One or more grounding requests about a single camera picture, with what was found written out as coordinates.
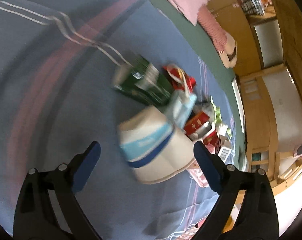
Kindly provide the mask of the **pink strawberry snack bag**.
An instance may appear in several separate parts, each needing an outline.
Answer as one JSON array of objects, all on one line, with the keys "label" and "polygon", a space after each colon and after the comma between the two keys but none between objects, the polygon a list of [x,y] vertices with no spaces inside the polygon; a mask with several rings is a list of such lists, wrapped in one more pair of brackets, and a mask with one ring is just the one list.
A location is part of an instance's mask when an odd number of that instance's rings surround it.
[{"label": "pink strawberry snack bag", "polygon": [[209,187],[209,183],[200,168],[189,168],[187,171],[199,187]]}]

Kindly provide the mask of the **red cigarette box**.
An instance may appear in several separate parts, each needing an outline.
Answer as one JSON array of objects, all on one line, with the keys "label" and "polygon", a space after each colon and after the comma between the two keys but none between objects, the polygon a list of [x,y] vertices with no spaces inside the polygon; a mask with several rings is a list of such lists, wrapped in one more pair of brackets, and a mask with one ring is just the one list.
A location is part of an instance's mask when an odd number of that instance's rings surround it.
[{"label": "red cigarette box", "polygon": [[191,135],[200,129],[204,124],[209,122],[210,117],[203,111],[197,113],[190,120],[188,120],[184,126],[186,135]]}]

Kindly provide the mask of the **light blue cloth wipe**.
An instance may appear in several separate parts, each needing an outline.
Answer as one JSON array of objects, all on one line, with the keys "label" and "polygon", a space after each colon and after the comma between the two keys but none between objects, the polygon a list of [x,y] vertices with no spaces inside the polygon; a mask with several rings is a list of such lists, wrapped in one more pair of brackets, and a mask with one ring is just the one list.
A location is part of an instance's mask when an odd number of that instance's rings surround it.
[{"label": "light blue cloth wipe", "polygon": [[194,93],[186,94],[183,90],[175,90],[163,114],[179,128],[184,128],[197,101]]}]

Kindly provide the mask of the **white barcode box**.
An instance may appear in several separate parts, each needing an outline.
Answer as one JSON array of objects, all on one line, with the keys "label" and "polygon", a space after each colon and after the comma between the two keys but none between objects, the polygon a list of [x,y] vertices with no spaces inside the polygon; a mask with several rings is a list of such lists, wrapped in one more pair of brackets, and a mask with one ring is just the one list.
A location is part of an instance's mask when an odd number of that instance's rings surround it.
[{"label": "white barcode box", "polygon": [[232,150],[231,143],[228,141],[225,141],[222,146],[220,147],[217,155],[222,159],[223,162],[226,162],[227,158],[229,157]]}]

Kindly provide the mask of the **green paper scrap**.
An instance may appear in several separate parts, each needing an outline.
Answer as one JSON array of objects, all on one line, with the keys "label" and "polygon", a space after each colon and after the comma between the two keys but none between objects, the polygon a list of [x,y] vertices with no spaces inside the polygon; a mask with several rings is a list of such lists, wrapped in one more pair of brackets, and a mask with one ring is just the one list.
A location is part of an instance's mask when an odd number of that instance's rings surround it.
[{"label": "green paper scrap", "polygon": [[223,122],[221,109],[214,104],[212,96],[210,96],[210,103],[214,109],[214,125],[216,127],[217,134],[232,138],[231,129]]}]

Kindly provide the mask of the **white blue paper cup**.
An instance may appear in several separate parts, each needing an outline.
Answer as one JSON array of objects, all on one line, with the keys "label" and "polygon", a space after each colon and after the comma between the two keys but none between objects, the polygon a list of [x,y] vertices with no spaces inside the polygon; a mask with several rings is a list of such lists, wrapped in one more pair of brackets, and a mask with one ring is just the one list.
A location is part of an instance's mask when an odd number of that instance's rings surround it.
[{"label": "white blue paper cup", "polygon": [[169,180],[195,161],[192,141],[154,106],[119,124],[118,134],[125,161],[143,184]]}]

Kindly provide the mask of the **grey crumpled wrapper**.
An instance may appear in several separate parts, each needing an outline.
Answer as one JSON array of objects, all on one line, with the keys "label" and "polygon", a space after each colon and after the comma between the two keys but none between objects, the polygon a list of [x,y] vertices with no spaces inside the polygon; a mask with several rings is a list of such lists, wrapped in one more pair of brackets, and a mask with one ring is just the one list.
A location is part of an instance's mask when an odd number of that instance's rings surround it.
[{"label": "grey crumpled wrapper", "polygon": [[214,120],[215,110],[214,110],[214,106],[211,102],[203,101],[203,102],[196,104],[193,108],[193,112],[195,114],[204,112],[209,117],[209,120],[211,122]]}]

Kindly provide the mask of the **red crumpled wrapper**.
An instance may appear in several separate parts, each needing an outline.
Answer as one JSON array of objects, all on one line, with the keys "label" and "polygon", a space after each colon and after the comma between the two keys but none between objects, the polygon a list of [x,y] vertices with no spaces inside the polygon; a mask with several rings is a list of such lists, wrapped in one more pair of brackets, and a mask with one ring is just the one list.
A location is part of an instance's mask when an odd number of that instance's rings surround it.
[{"label": "red crumpled wrapper", "polygon": [[195,78],[186,74],[186,72],[176,64],[169,64],[162,67],[168,76],[169,82],[175,90],[185,90],[192,92],[196,86]]}]

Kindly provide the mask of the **dark green snack bag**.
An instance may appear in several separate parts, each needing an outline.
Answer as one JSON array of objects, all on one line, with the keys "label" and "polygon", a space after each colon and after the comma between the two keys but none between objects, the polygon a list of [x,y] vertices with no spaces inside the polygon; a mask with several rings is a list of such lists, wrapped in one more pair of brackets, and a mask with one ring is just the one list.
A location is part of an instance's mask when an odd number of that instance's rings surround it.
[{"label": "dark green snack bag", "polygon": [[165,106],[174,91],[167,78],[147,59],[135,58],[134,64],[117,67],[113,87],[122,94],[145,105]]}]

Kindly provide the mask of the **blue striped blanket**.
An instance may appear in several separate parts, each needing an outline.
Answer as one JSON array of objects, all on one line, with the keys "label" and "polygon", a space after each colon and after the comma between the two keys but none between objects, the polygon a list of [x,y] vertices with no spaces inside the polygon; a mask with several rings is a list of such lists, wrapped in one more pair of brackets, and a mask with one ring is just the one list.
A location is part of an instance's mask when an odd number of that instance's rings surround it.
[{"label": "blue striped blanket", "polygon": [[184,171],[144,185],[118,146],[117,126],[143,105],[114,90],[118,50],[157,68],[175,63],[209,96],[204,62],[150,0],[0,0],[0,225],[12,234],[31,168],[49,171],[84,152],[101,157],[76,198],[103,239],[175,239],[218,196]]}]

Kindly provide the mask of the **green bed sheet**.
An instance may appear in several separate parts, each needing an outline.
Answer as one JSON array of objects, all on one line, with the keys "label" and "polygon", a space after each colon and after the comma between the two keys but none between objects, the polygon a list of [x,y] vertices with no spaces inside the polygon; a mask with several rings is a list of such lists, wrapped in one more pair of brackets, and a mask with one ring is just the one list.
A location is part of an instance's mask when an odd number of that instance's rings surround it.
[{"label": "green bed sheet", "polygon": [[172,21],[199,60],[204,62],[209,96],[213,98],[214,104],[220,107],[222,120],[232,132],[234,150],[228,161],[240,168],[245,159],[245,134],[242,132],[236,96],[232,88],[235,72],[223,66],[211,39],[201,26],[193,26],[167,0],[150,0],[150,3]]}]

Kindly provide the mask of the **red striped plush doll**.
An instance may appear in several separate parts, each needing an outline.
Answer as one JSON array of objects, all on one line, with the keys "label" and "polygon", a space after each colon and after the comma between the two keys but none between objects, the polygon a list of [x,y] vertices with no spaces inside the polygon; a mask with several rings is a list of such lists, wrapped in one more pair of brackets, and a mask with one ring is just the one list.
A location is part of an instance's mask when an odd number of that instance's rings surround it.
[{"label": "red striped plush doll", "polygon": [[234,68],[237,62],[237,43],[216,21],[205,5],[197,14],[198,22],[210,37],[225,68]]}]

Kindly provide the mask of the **wooden wardrobe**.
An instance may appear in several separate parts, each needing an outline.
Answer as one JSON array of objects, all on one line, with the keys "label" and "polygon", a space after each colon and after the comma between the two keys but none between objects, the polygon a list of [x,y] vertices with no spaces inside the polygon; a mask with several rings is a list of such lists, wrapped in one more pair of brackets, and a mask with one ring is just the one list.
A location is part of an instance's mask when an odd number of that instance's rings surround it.
[{"label": "wooden wardrobe", "polygon": [[302,0],[211,0],[208,7],[238,42],[236,74],[283,63],[302,75]]}]

